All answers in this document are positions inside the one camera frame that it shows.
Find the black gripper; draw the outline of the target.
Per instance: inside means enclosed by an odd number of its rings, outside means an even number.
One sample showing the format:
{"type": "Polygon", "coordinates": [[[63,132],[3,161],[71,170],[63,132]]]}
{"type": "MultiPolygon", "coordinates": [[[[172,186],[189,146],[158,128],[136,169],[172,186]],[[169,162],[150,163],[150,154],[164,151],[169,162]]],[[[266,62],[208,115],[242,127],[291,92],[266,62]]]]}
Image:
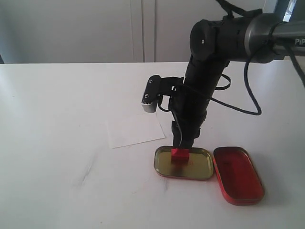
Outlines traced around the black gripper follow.
{"type": "Polygon", "coordinates": [[[200,91],[179,84],[170,98],[173,147],[192,148],[194,140],[200,136],[200,128],[206,118],[210,98],[200,91]]]}

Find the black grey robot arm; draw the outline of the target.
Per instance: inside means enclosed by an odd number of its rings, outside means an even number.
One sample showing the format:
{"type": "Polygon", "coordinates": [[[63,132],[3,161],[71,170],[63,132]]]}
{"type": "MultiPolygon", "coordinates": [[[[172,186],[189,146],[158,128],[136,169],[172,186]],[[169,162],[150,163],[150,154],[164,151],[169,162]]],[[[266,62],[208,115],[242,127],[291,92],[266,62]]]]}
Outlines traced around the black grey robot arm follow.
{"type": "Polygon", "coordinates": [[[173,114],[173,146],[189,149],[200,134],[219,79],[231,61],[269,63],[288,55],[301,80],[305,74],[296,57],[305,53],[305,23],[284,22],[273,13],[251,17],[225,16],[201,20],[190,34],[191,57],[185,77],[174,86],[169,108],[173,114]]]}

